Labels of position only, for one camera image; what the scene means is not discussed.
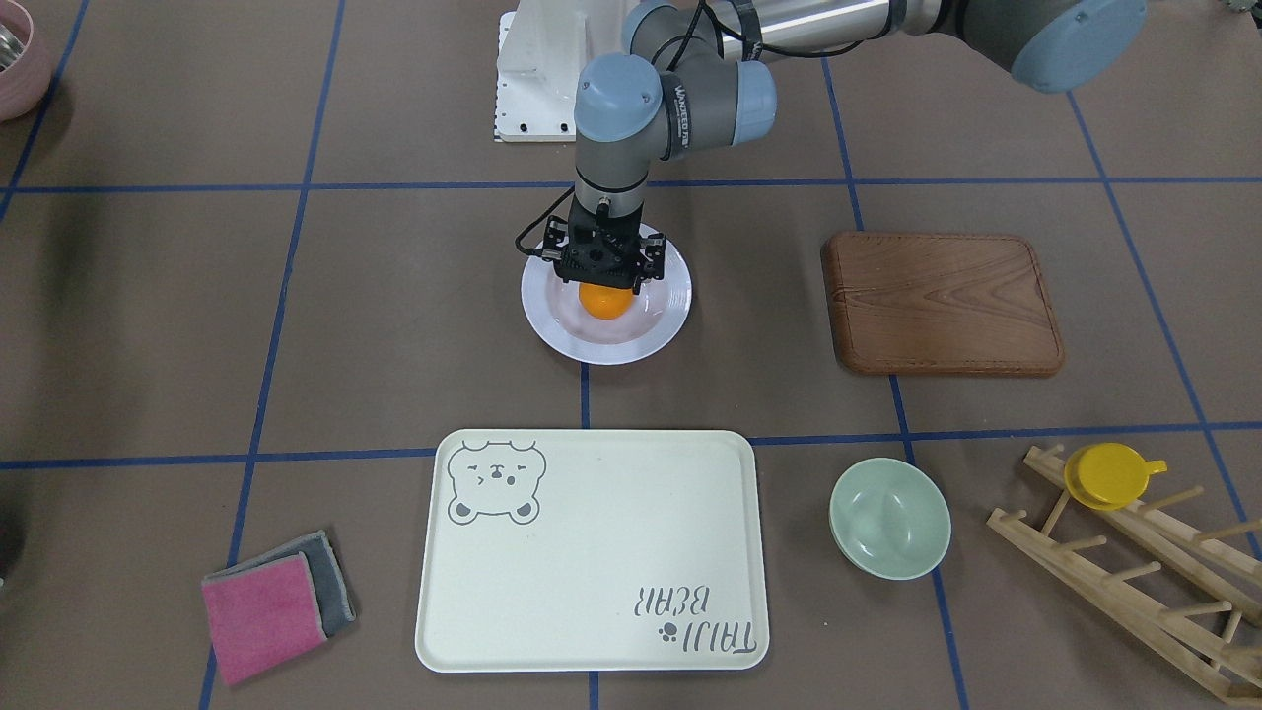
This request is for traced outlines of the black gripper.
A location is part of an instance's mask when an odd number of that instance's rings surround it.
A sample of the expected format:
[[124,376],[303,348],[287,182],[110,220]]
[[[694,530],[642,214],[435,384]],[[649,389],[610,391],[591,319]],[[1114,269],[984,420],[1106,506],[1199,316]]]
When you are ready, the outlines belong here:
[[647,280],[666,277],[666,235],[641,235],[641,211],[612,214],[611,206],[594,212],[570,206],[568,219],[549,216],[538,256],[551,264],[564,282],[628,289],[637,293]]

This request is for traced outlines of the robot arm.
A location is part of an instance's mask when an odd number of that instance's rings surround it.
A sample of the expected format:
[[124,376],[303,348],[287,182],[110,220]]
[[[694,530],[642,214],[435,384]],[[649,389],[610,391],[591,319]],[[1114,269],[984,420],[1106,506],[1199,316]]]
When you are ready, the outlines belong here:
[[825,59],[880,37],[957,37],[1039,93],[1068,93],[1114,63],[1148,18],[1145,1],[644,1],[622,48],[582,68],[574,91],[568,214],[546,208],[522,255],[563,282],[639,293],[666,275],[668,237],[644,235],[654,161],[734,148],[777,117],[769,62]]

